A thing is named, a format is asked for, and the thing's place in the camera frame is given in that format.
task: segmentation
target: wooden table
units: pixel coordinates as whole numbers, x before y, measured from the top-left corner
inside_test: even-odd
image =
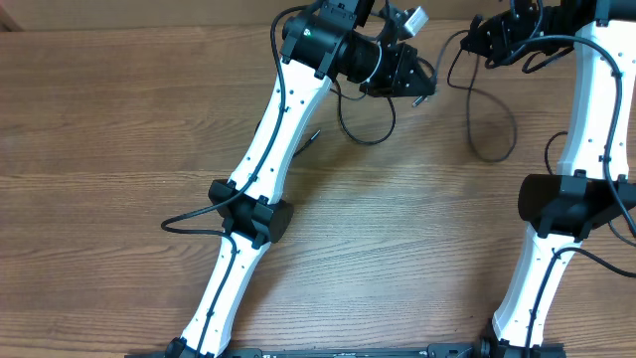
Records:
[[[413,43],[434,61],[467,25],[431,22]],[[460,61],[458,83],[468,83],[473,59]],[[515,152],[496,165],[469,151],[465,92],[442,79],[418,108],[396,100],[396,131],[373,147],[345,137],[328,97],[308,129],[322,135],[287,177],[294,221],[252,278],[235,347],[477,337],[518,259],[520,185],[546,171],[544,146],[567,129],[574,58],[531,76],[519,67],[480,73],[477,86],[519,122]],[[159,223],[209,204],[210,183],[239,163],[273,81],[264,26],[0,34],[0,356],[121,357],[161,350],[181,333],[219,240],[168,234]],[[474,99],[477,145],[499,155],[511,140],[508,119]],[[382,99],[344,106],[363,138],[389,128]],[[192,226],[220,222],[209,215]],[[636,253],[605,228],[585,246],[636,269]],[[635,295],[636,282],[576,257],[547,341],[565,343],[572,357],[635,356]]]

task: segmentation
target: black bracket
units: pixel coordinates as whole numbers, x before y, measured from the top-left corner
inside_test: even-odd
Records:
[[[208,197],[216,205],[226,202],[238,192],[235,182],[215,180]],[[226,232],[238,232],[252,238],[251,247],[256,250],[266,243],[277,243],[291,222],[294,208],[282,200],[272,205],[268,205],[268,201],[264,196],[255,200],[240,194],[236,200],[220,208]]]
[[[532,358],[566,358],[564,346],[562,344],[544,344],[531,348]],[[510,342],[497,339],[492,321],[482,335],[480,345],[475,347],[476,351],[472,357],[475,358],[524,358],[524,347],[511,346]]]
[[[188,347],[185,338],[175,338],[168,344],[165,352],[155,352],[143,355],[126,355],[124,358],[195,358],[197,352]],[[199,355],[200,358],[214,358],[208,353]],[[262,358],[260,349],[226,349],[219,358]]]
[[[614,183],[627,210],[636,206],[636,186],[624,177]],[[584,172],[575,176],[532,174],[519,192],[519,215],[530,222],[540,238],[548,234],[570,235],[580,242],[621,215],[603,179],[588,179]]]

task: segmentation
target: black cable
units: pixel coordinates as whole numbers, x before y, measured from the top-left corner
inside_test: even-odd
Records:
[[[612,56],[601,46],[596,44],[595,42],[576,37],[576,36],[567,36],[567,35],[548,35],[539,38],[528,39],[524,41],[520,41],[516,43],[514,46],[523,46],[528,44],[538,44],[545,42],[569,42],[569,43],[580,43],[585,46],[588,46],[595,51],[597,51],[600,56],[606,59],[607,63],[612,69],[611,75],[614,77],[616,82],[616,100],[614,103],[614,111],[612,113],[612,119],[609,125],[609,131],[607,133],[607,141],[605,142],[605,152],[602,156],[603,161],[603,175],[605,176],[605,180],[607,181],[607,185],[609,186],[609,191],[612,194],[613,199],[616,202],[616,205],[619,207],[625,221],[627,222],[627,226],[629,227],[629,231],[632,233],[632,236],[636,237],[636,223],[634,223],[634,219],[629,215],[627,208],[623,204],[622,200],[618,196],[618,192],[614,187],[614,182],[612,181],[612,176],[609,172],[609,162],[611,160],[610,153],[612,144],[614,142],[614,135],[616,133],[616,126],[618,125],[618,116],[620,114],[620,107],[623,99],[623,81],[622,81],[622,73],[620,72],[620,68],[616,61]]]
[[[548,144],[546,144],[546,149],[544,150],[544,161],[546,162],[546,168],[550,175],[555,175],[553,173],[553,169],[550,167],[550,159],[548,158],[548,154],[550,154],[550,145],[555,141],[555,139],[559,138],[562,135],[567,135],[567,131],[560,131],[559,133],[553,135],[550,140],[548,140]]]
[[[309,148],[309,146],[318,138],[318,135],[320,135],[320,129],[318,129],[318,131],[314,135],[312,135],[311,138],[309,138],[309,140],[307,140],[305,144],[303,144],[303,146],[300,147],[300,149],[296,150],[296,152],[291,158],[293,159],[297,157],[298,155],[302,154],[302,152],[304,152],[307,148]]]
[[[457,36],[461,35],[461,34],[467,34],[469,33],[469,30],[461,30],[458,31],[452,35],[450,35],[450,37],[448,38],[448,40],[446,40],[446,43],[444,43],[444,46],[441,47],[441,51],[439,51],[439,56],[437,56],[437,63],[435,64],[435,72],[433,74],[433,82],[437,85],[437,77],[439,75],[439,69],[441,67],[441,61],[444,58],[444,53],[446,52],[446,49],[448,48],[448,45],[450,45],[450,42],[453,41],[454,38],[456,38]]]
[[[348,99],[348,100],[352,100],[352,101],[359,101],[359,100],[363,100],[363,99],[367,96],[367,92],[368,92],[368,91],[365,91],[365,92],[364,92],[361,96],[359,96],[359,97],[349,97],[348,95],[344,95],[344,94],[342,94],[342,93],[338,93],[338,91],[337,91],[337,90],[335,90],[335,89],[329,89],[329,91],[330,91],[331,93],[334,93],[334,94],[336,94],[336,95],[338,95],[338,96],[340,96],[340,97],[344,98],[344,99]]]
[[[431,77],[435,76],[435,67],[429,61],[421,57],[418,57],[417,60],[420,61],[423,65],[425,65],[430,70]]]
[[[622,241],[623,243],[632,246],[634,248],[636,248],[636,243],[628,240],[627,238],[625,238],[624,236],[620,235],[620,233],[618,232],[618,230],[616,230],[616,227],[614,226],[614,223],[612,223],[612,221],[610,220],[609,223],[607,223],[607,225],[609,226],[609,230],[612,232],[612,234],[614,234],[614,236],[616,238],[618,238],[618,240]]]
[[[536,52],[536,53],[533,53],[533,54],[532,54],[532,55],[531,55],[531,56],[530,56],[530,57],[526,60],[526,62],[524,63],[524,66],[521,68],[521,71],[522,71],[524,74],[531,74],[531,73],[536,72],[536,71],[538,71],[538,70],[540,70],[540,69],[544,68],[545,66],[547,66],[547,65],[549,65],[549,64],[551,64],[551,63],[553,63],[553,62],[555,62],[555,61],[557,61],[557,60],[560,60],[560,59],[564,58],[565,56],[567,56],[567,55],[568,55],[569,53],[571,53],[572,51],[574,51],[574,47],[570,46],[570,47],[566,48],[565,50],[563,50],[563,51],[561,51],[561,52],[559,52],[559,53],[556,53],[556,54],[554,54],[554,55],[552,55],[552,56],[548,57],[547,59],[543,60],[541,63],[539,63],[539,64],[537,64],[537,65],[535,65],[535,66],[531,67],[530,69],[528,69],[528,67],[530,66],[530,64],[532,63],[532,61],[535,59],[535,57],[536,57],[538,54],[541,54],[542,52]]]
[[[394,103],[393,101],[387,97],[387,101],[389,102],[389,107],[391,108],[391,113],[393,115],[393,122],[391,124],[391,129],[389,129],[389,133],[387,133],[387,135],[385,135],[384,137],[378,139],[378,140],[372,140],[372,141],[366,141],[366,140],[362,140],[357,138],[351,131],[349,131],[349,128],[347,128],[347,125],[345,124],[345,119],[342,116],[342,89],[340,88],[340,84],[338,83],[338,80],[334,80],[334,85],[336,85],[336,91],[338,92],[338,105],[337,105],[337,110],[338,110],[338,119],[340,121],[340,126],[342,127],[342,129],[345,131],[345,133],[356,143],[358,144],[364,144],[364,145],[376,145],[376,144],[380,144],[382,142],[384,142],[385,140],[389,139],[389,137],[391,136],[391,134],[393,134],[394,129],[396,128],[396,120],[397,120],[397,116],[396,116],[396,108],[394,107]]]
[[[514,9],[514,5],[515,5],[514,1],[511,1],[511,6],[513,7],[513,9]],[[544,1],[537,0],[537,7],[539,8],[539,19],[537,20],[537,25],[535,26],[535,30],[533,30],[532,34],[530,35],[530,39],[535,38],[535,36],[539,32],[539,29],[541,29],[542,27],[542,23],[544,22]],[[523,46],[521,46],[519,49],[514,51],[509,57],[502,60],[500,63],[494,63],[493,58],[495,57],[496,54],[493,54],[490,58],[488,58],[488,60],[486,60],[486,64],[485,64],[486,69],[492,70],[500,66],[511,65],[514,61],[517,60],[517,57],[519,57],[519,55],[521,55],[524,52],[524,50],[526,50],[526,45],[528,44],[523,44]]]
[[[201,338],[199,339],[199,345],[197,347],[197,353],[195,355],[196,358],[199,358],[199,356],[201,355],[201,346],[203,344],[204,338],[206,336],[206,331],[208,330],[208,325],[210,323],[210,319],[212,317],[212,315],[214,314],[214,307],[217,303],[217,299],[219,298],[219,295],[221,294],[221,291],[223,290],[223,287],[228,279],[228,276],[230,275],[230,271],[232,269],[232,265],[234,264],[234,260],[237,254],[237,245],[235,243],[235,241],[232,239],[232,237],[230,237],[229,235],[227,235],[226,233],[220,232],[220,231],[214,231],[214,230],[192,230],[192,229],[179,229],[179,228],[172,228],[169,225],[176,223],[176,222],[180,222],[183,220],[187,220],[187,219],[191,219],[194,218],[196,216],[200,216],[206,213],[210,213],[212,211],[215,211],[219,208],[224,207],[225,205],[233,202],[234,200],[236,200],[237,198],[239,198],[245,191],[247,191],[247,189],[249,188],[249,186],[251,185],[251,183],[253,183],[254,181],[256,181],[257,179],[257,175],[258,172],[260,171],[261,167],[263,166],[265,160],[267,159],[267,155],[269,155],[269,152],[271,151],[271,148],[274,144],[274,141],[276,140],[276,136],[278,134],[278,131],[280,129],[280,125],[282,124],[282,117],[285,113],[285,93],[286,93],[286,88],[285,88],[285,80],[284,80],[284,76],[283,76],[283,72],[282,72],[282,66],[280,65],[280,60],[278,58],[278,48],[276,46],[276,25],[278,24],[278,22],[280,21],[280,19],[282,17],[284,17],[287,14],[290,14],[292,12],[296,12],[296,11],[301,11],[301,10],[305,10],[307,9],[310,12],[314,12],[315,10],[318,9],[318,7],[320,6],[321,1],[317,0],[315,1],[313,4],[307,6],[307,5],[303,5],[303,6],[295,6],[292,8],[289,8],[287,10],[282,11],[280,14],[278,14],[273,22],[271,23],[271,29],[269,31],[269,39],[271,42],[271,51],[272,54],[274,56],[274,62],[276,65],[276,72],[278,74],[278,81],[280,83],[280,110],[278,112],[278,119],[276,121],[276,125],[274,126],[274,130],[271,134],[271,138],[269,139],[269,142],[267,143],[267,146],[265,147],[265,150],[263,151],[263,154],[260,158],[260,160],[258,161],[258,163],[256,164],[253,173],[249,176],[249,178],[247,179],[247,182],[245,183],[245,185],[243,185],[242,188],[240,188],[240,190],[238,190],[238,192],[231,198],[229,198],[227,201],[223,202],[223,203],[219,203],[216,205],[212,205],[209,206],[207,208],[203,208],[194,212],[190,212],[190,213],[186,213],[186,214],[182,214],[179,216],[176,216],[174,218],[170,218],[165,220],[163,223],[161,223],[161,229],[169,232],[169,233],[175,233],[175,234],[187,234],[187,235],[216,235],[216,236],[221,236],[224,237],[226,239],[228,239],[232,246],[233,246],[233,252],[232,252],[232,257],[230,260],[230,264],[228,265],[228,269],[226,270],[226,274],[224,275],[224,278],[221,280],[221,283],[219,284],[219,288],[217,289],[217,292],[215,293],[215,297],[212,301],[212,304],[210,305],[210,309],[208,310],[208,314],[207,314],[207,318],[206,318],[206,323],[204,325],[204,329],[201,332]]]
[[[210,325],[210,320],[214,315],[214,308],[217,305],[217,301],[219,300],[219,296],[221,295],[221,291],[223,287],[226,285],[228,281],[228,277],[230,277],[230,271],[232,270],[233,265],[235,264],[235,259],[237,258],[237,243],[232,239],[232,237],[226,233],[214,231],[214,230],[200,230],[199,233],[194,233],[196,230],[191,230],[189,233],[182,234],[205,234],[205,235],[217,235],[223,238],[228,239],[230,244],[232,244],[232,254],[230,255],[230,262],[228,263],[228,268],[226,269],[226,273],[223,275],[221,282],[219,283],[219,288],[215,293],[214,298],[212,299],[212,303],[210,303],[210,308],[208,309],[208,313],[206,313],[206,323],[203,325],[203,330],[201,331],[201,337],[199,338],[199,344],[197,345],[197,353],[195,354],[195,358],[199,358],[201,355],[201,347],[203,346],[203,340],[206,338],[206,333],[208,332],[208,325]]]
[[[528,325],[528,333],[526,335],[526,345],[524,347],[524,356],[526,358],[530,358],[530,343],[532,341],[532,337],[533,337],[533,329],[535,327],[535,320],[537,319],[537,311],[539,310],[539,304],[541,303],[541,298],[544,295],[544,291],[546,290],[546,286],[548,285],[548,280],[550,279],[550,274],[552,273],[553,269],[555,268],[555,263],[557,262],[557,260],[560,259],[560,256],[564,253],[567,252],[575,252],[575,253],[579,253],[582,254],[586,257],[588,257],[589,259],[594,260],[597,264],[602,265],[603,267],[605,267],[606,269],[611,270],[612,272],[618,273],[622,276],[625,277],[629,277],[629,278],[636,278],[636,272],[629,272],[620,268],[615,267],[614,265],[608,263],[607,261],[599,258],[598,256],[580,249],[580,248],[564,248],[564,249],[560,249],[559,251],[557,251],[554,255],[553,258],[550,260],[550,264],[548,265],[548,269],[546,269],[546,274],[544,274],[544,279],[541,282],[541,286],[539,287],[539,291],[537,292],[537,298],[535,299],[535,305],[533,307],[533,310],[530,312],[530,324]]]
[[[475,80],[477,79],[477,73],[479,71],[479,56],[477,56],[477,60],[475,62],[475,70],[473,72],[473,77],[470,81],[470,86],[469,87],[464,87],[464,86],[458,86],[458,85],[454,85],[450,82],[450,78],[453,72],[453,69],[455,68],[455,65],[457,64],[457,60],[459,60],[459,57],[461,56],[462,50],[460,49],[459,52],[457,53],[457,56],[455,56],[455,60],[453,60],[452,65],[450,66],[450,69],[448,70],[448,77],[446,78],[446,82],[448,83],[448,85],[454,89],[458,89],[458,90],[467,90],[467,94],[466,94],[466,131],[468,133],[468,145],[470,146],[471,151],[482,161],[486,162],[486,163],[500,163],[503,162],[504,160],[508,159],[508,157],[510,157],[510,155],[512,154],[512,152],[515,150],[515,147],[517,146],[517,120],[515,119],[515,116],[513,115],[512,111],[508,108],[508,106],[503,103],[502,101],[500,101],[498,98],[496,98],[494,95],[481,90],[481,89],[476,89],[474,88],[475,85]],[[471,124],[470,124],[470,97],[472,92],[477,92],[479,94],[485,95],[489,98],[491,98],[493,101],[497,102],[499,105],[501,105],[504,109],[506,109],[506,111],[508,112],[508,116],[510,117],[510,121],[512,123],[513,126],[513,142],[510,145],[510,148],[508,149],[508,151],[506,152],[506,154],[504,154],[504,156],[497,158],[497,159],[490,159],[490,158],[486,158],[483,155],[481,155],[481,153],[479,152],[479,150],[477,150],[477,146],[475,145],[475,142],[473,141],[473,137],[472,137],[472,131],[471,131]]]
[[[515,0],[510,0],[510,13],[513,15],[513,21],[517,21],[519,15],[517,15],[517,7],[515,6]]]

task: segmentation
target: robotic arm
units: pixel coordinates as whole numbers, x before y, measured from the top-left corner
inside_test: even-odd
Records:
[[[332,80],[343,74],[371,96],[419,96],[416,102],[421,102],[434,94],[435,79],[419,66],[417,50],[402,42],[421,29],[427,20],[425,13],[421,8],[401,11],[387,2],[379,14],[385,26],[376,38],[369,38],[355,29],[365,25],[373,2],[319,0],[285,24],[279,77],[253,143],[230,179],[213,182],[209,192],[213,208],[224,218],[225,233],[220,233],[221,252],[204,297],[182,335],[165,352],[145,357],[355,358],[360,354],[513,358],[522,357],[526,346],[533,347],[534,358],[565,356],[562,345],[542,346],[543,327],[573,253],[561,254],[556,265],[551,260],[563,248],[579,248],[591,230],[621,214],[608,184],[626,209],[636,206],[636,187],[626,182],[627,122],[636,78],[636,46],[631,45],[636,3],[631,0],[563,0],[561,6],[552,8],[516,0],[511,11],[483,24],[476,17],[461,42],[463,50],[488,58],[490,68],[511,65],[530,52],[550,56],[571,47],[562,35],[593,42],[608,55],[574,45],[577,87],[565,152],[557,175],[530,175],[522,185],[519,212],[527,222],[523,251],[508,293],[477,344],[431,344],[410,350],[224,353],[258,261],[280,240],[293,216],[293,207],[280,200],[284,179],[307,122]],[[543,36],[545,41],[527,40]],[[512,45],[519,42],[527,44]],[[622,74],[620,91],[614,85],[619,75],[610,65]],[[611,113],[617,95],[622,105],[614,118]],[[605,140],[608,133],[615,134],[609,143]],[[552,274],[543,284],[548,269]]]
[[[538,306],[535,306],[544,276],[555,252],[580,248],[591,230],[621,215],[608,182],[627,209],[636,204],[636,192],[627,184],[629,167],[626,135],[634,79],[636,3],[633,1],[562,1],[560,7],[545,8],[543,14],[530,1],[517,1],[517,8],[479,25],[476,18],[462,40],[465,51],[489,59],[491,68],[514,63],[531,51],[546,55],[571,46],[559,38],[531,43],[521,49],[510,44],[531,37],[576,35],[589,40],[613,58],[622,73],[622,93],[617,93],[609,60],[592,48],[575,43],[577,84],[569,135],[556,175],[530,175],[519,196],[519,213],[527,222],[521,257],[503,303],[495,312],[481,343],[483,357],[518,357],[526,345],[533,357],[564,356],[562,347],[546,346],[543,330],[560,279],[574,252],[561,254],[549,275]],[[622,95],[613,140],[607,143],[615,99]],[[604,173],[606,145],[611,178]]]
[[[276,80],[254,140],[230,179],[216,180],[210,188],[209,197],[219,208],[225,229],[212,277],[181,337],[157,356],[218,357],[227,348],[249,279],[293,216],[293,207],[280,198],[294,151],[338,74],[360,84],[360,91],[371,96],[424,99],[434,94],[435,83],[420,67],[417,50],[401,42],[423,27],[426,14],[421,8],[401,11],[387,2],[380,13],[385,26],[372,39],[354,29],[365,25],[373,4],[373,0],[319,0],[287,20],[280,51],[282,78]]]

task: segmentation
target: white leg segment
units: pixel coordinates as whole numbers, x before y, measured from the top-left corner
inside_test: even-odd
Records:
[[[215,304],[214,315],[210,319],[208,332],[201,347],[201,356],[205,356],[208,352],[218,357],[228,347],[232,332],[232,325],[239,309],[240,300],[242,299],[249,279],[256,269],[256,265],[260,258],[265,254],[271,243],[267,243],[260,247],[259,250],[251,248],[251,240],[243,236],[233,233],[232,238],[237,243],[237,257],[230,270],[230,276],[219,295],[219,299]],[[217,258],[217,265],[212,272],[212,277],[208,283],[208,287],[201,299],[199,308],[190,324],[181,334],[182,338],[187,340],[190,348],[196,349],[199,345],[201,332],[206,322],[206,314],[210,308],[210,304],[219,289],[219,284],[226,274],[230,258],[232,257],[232,244],[226,238],[222,238],[221,252]]]
[[[532,225],[527,225],[524,246],[513,279],[504,302],[493,317],[493,328],[499,339],[508,340],[511,345],[517,347],[523,347],[526,344],[530,312],[535,305],[544,274],[553,257],[553,252],[564,247],[580,248],[580,243],[575,244],[573,237],[554,234],[542,239],[537,236]],[[556,262],[539,305],[531,346],[541,345],[544,341],[544,325],[548,310],[557,293],[560,278],[573,255],[572,252],[565,253],[561,255],[561,260]]]
[[[632,102],[634,79],[636,78],[636,23],[610,21],[607,27],[588,24],[576,34],[592,40],[607,50],[623,72],[623,98],[614,143],[612,144],[610,172],[616,180],[620,174],[627,175],[629,167],[626,156],[627,122]],[[558,163],[556,174],[573,175],[578,169],[585,170],[592,179],[603,179],[602,162],[604,145],[616,98],[616,84],[607,61],[587,46],[576,44],[577,77],[574,106],[565,151]],[[523,347],[530,323],[537,292],[546,274],[553,252],[564,247],[580,247],[573,237],[550,234],[541,239],[527,224],[526,238],[512,282],[504,302],[495,312],[493,327],[499,339],[510,341],[513,346]],[[542,297],[537,319],[533,327],[531,346],[541,345],[544,340],[544,325],[558,283],[573,253],[563,254],[556,262]]]
[[[282,117],[282,124],[273,147],[258,173],[258,179],[245,192],[246,195],[254,199],[265,196],[269,199],[268,204],[276,204],[280,200],[287,169],[296,147],[309,118],[329,92],[331,86],[331,80],[328,77],[318,80],[314,77],[315,71],[313,69],[298,62],[291,61],[289,65],[283,63],[281,65],[287,92],[285,104],[287,111]],[[237,188],[242,188],[245,185],[262,157],[278,120],[279,108],[280,81],[276,79],[276,86],[271,95],[269,106],[260,122],[254,140],[237,170],[231,176],[231,180],[237,183]],[[252,240],[250,238],[237,233],[232,233],[232,238],[237,243],[237,257],[230,270],[230,276],[215,304],[214,315],[210,320],[202,345],[202,356],[213,353],[215,357],[218,357],[230,343],[232,325],[237,309],[239,309],[240,300],[258,261],[271,245],[271,243],[267,243],[259,250],[254,250],[251,248]],[[197,349],[206,322],[206,314],[223,276],[226,274],[231,256],[232,244],[228,239],[223,238],[217,265],[201,304],[181,335],[187,340],[188,347],[192,349]]]
[[[607,27],[589,24],[578,31],[579,37],[589,39],[602,46],[612,55],[623,72],[623,99],[616,135],[612,143],[609,170],[612,179],[627,175],[627,123],[632,105],[634,79],[636,78],[636,23],[610,21]],[[607,131],[614,111],[616,82],[612,69],[600,54],[582,44],[576,49],[576,93],[572,119],[565,151],[558,163],[557,174],[573,175],[577,169],[585,170],[588,178],[603,179],[602,162]]]
[[[281,65],[287,92],[285,100],[287,112],[283,115],[276,142],[258,173],[258,180],[252,183],[246,192],[254,199],[258,199],[261,195],[265,196],[269,199],[268,204],[275,204],[280,200],[287,169],[289,169],[294,151],[300,142],[309,118],[329,92],[331,86],[331,80],[328,77],[325,76],[323,80],[316,79],[314,77],[315,70],[301,63],[291,61],[289,65],[285,65],[281,62]],[[230,177],[237,183],[237,188],[242,188],[245,185],[265,151],[269,138],[271,138],[280,108],[279,91],[280,81],[276,79],[276,86],[271,94],[269,106],[254,141],[237,170]]]

